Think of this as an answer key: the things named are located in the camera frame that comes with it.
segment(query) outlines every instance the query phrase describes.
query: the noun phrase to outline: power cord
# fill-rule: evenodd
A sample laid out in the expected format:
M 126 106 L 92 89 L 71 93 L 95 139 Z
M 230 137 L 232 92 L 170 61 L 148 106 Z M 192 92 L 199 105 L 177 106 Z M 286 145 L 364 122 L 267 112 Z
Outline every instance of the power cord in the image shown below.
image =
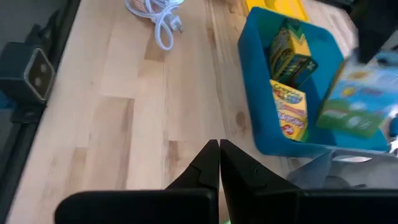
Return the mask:
M 160 12 L 155 12 L 152 9 L 151 2 L 156 4 L 160 10 Z M 179 16 L 175 16 L 172 11 L 178 8 L 179 3 L 182 1 L 170 1 L 170 0 L 144 0 L 144 7 L 147 12 L 138 11 L 134 9 L 129 0 L 124 0 L 124 3 L 127 9 L 135 14 L 136 16 L 149 18 L 155 23 L 155 40 L 157 45 L 163 50 L 170 50 L 174 44 L 174 38 L 172 30 L 179 30 L 182 32 L 182 23 Z M 160 36 L 161 28 L 166 31 L 166 34 L 169 37 L 169 46 L 165 46 L 162 42 L 162 38 Z

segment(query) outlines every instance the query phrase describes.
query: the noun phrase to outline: colorful packaging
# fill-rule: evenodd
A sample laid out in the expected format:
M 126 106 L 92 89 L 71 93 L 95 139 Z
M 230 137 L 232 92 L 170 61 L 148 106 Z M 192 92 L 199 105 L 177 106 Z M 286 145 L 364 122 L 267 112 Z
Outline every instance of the colorful packaging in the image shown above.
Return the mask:
M 398 67 L 359 64 L 353 55 L 340 67 L 317 126 L 372 137 L 398 103 Z
M 283 134 L 300 141 L 308 126 L 305 93 L 270 80 Z
M 315 71 L 318 64 L 311 59 L 310 48 L 300 21 L 288 18 L 283 21 L 271 43 L 269 60 L 271 78 L 281 83 L 295 82 L 299 79 L 301 85 Z

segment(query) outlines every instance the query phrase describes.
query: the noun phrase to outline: butcher block countertop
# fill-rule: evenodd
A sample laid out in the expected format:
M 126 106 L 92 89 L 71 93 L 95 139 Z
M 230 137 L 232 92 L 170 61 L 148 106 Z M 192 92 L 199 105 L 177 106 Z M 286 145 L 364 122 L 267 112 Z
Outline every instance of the butcher block countertop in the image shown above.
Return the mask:
M 185 0 L 176 12 L 184 32 L 165 52 L 153 23 L 123 0 L 81 0 L 7 222 L 53 223 L 60 201 L 83 190 L 163 189 L 209 139 L 229 139 L 282 177 L 307 161 L 265 156 L 254 145 L 237 46 L 244 5 Z M 304 5 L 348 55 L 348 15 Z

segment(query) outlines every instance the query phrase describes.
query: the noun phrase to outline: blue box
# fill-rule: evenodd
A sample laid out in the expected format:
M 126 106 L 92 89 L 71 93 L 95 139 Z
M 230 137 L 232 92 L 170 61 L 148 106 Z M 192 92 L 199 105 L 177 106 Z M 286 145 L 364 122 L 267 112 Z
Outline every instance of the blue box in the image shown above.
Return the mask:
M 336 130 L 315 126 L 318 110 L 327 94 L 330 83 L 338 70 L 343 56 L 333 36 L 325 29 L 301 22 L 318 68 L 298 90 L 306 93 L 308 133 L 306 143 L 285 138 L 279 120 L 272 88 L 269 84 L 269 60 L 264 53 L 285 16 L 254 7 L 238 41 L 246 97 L 250 110 L 254 142 L 264 154 L 289 157 L 316 157 L 331 148 L 346 147 L 372 151 L 388 151 L 388 144 L 381 130 L 371 139 L 351 136 Z

